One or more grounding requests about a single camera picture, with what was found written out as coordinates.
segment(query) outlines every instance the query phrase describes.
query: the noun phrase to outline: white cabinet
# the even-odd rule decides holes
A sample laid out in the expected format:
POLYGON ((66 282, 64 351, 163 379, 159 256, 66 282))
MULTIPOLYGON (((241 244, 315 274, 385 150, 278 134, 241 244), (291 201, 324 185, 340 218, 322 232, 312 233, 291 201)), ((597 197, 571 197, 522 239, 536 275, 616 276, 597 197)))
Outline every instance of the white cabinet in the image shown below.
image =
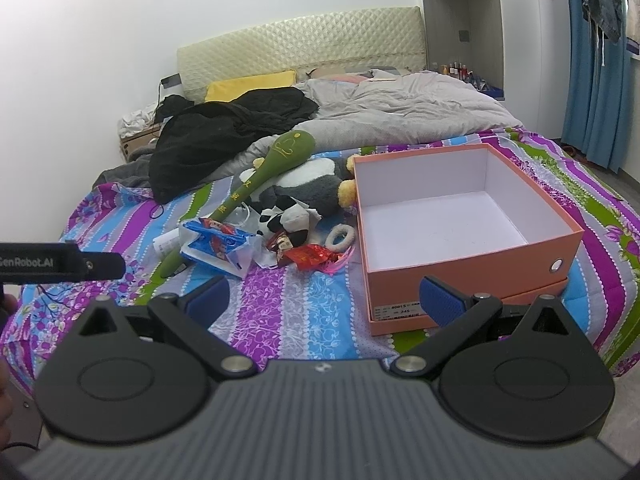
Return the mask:
POLYGON ((504 107, 536 132, 542 44, 538 0, 500 0, 504 47, 504 107))
POLYGON ((559 139, 564 126, 571 67, 569 5, 567 0, 538 2, 542 78, 537 131, 547 139, 559 139))
POLYGON ((568 0, 423 0, 429 63, 459 61, 504 89, 524 127, 562 135, 571 65, 568 0))
POLYGON ((500 0, 504 106, 526 129, 562 135, 571 65, 567 0, 500 0))

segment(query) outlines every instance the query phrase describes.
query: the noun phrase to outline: open cardboard box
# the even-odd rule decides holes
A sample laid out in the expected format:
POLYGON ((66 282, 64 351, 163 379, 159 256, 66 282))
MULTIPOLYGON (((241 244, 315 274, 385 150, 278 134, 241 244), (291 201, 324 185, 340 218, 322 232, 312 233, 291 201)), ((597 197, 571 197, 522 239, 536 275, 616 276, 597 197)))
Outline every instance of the open cardboard box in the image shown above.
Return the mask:
POLYGON ((488 144, 356 157, 373 335, 436 326, 418 302, 434 275, 465 294, 559 294, 582 228, 488 144))

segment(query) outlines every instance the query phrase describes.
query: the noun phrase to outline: headboard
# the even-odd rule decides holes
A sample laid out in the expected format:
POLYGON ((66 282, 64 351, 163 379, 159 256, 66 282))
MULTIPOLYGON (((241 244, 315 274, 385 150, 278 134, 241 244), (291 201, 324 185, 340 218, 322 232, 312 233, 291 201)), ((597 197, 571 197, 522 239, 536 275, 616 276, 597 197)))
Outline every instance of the headboard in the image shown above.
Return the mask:
POLYGON ((348 10, 237 30, 178 49, 184 95, 204 101, 210 82, 328 64, 395 66, 426 63, 420 7, 348 10))

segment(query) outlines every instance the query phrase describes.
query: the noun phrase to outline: gray comforter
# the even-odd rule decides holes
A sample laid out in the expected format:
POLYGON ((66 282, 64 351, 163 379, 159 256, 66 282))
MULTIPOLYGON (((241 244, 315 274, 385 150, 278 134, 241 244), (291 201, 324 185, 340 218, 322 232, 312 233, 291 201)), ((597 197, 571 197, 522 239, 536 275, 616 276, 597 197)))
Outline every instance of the gray comforter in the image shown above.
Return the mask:
MULTIPOLYGON (((296 126, 314 136, 316 153, 361 146, 422 144, 489 128, 522 125, 499 102, 471 85, 433 72, 394 76, 374 70, 373 79, 359 84, 309 79, 296 87, 320 105, 314 118, 296 126)), ((276 136, 263 137, 254 142, 197 187, 250 168, 275 139, 276 136)), ((103 171, 94 186, 119 182, 127 187, 149 187, 148 160, 152 152, 152 145, 135 150, 127 164, 103 171)))

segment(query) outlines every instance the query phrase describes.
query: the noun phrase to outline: white hair tie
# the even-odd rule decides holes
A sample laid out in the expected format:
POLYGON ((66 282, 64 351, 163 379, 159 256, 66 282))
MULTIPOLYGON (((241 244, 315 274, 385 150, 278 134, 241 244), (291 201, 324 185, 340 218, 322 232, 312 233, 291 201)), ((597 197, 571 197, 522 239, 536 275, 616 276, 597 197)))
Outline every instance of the white hair tie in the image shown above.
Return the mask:
POLYGON ((343 253, 351 247, 355 239, 356 229, 347 224, 338 224, 329 232, 324 246, 334 253, 343 253), (342 240, 336 243, 336 240, 340 238, 342 238, 342 240))

